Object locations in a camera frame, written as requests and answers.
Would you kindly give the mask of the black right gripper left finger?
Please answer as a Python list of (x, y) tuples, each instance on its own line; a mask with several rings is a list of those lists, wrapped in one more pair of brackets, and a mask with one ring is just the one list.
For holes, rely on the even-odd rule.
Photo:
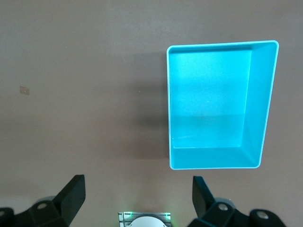
[(75, 175), (56, 195), (40, 199), (27, 210), (15, 214), (1, 207), (2, 227), (68, 227), (85, 201), (85, 176)]

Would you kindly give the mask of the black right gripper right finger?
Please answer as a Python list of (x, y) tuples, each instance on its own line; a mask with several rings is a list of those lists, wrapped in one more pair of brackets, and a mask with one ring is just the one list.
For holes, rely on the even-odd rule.
[(269, 210), (241, 213), (227, 200), (216, 200), (201, 176), (193, 177), (192, 202), (197, 214), (190, 227), (284, 227), (285, 223)]

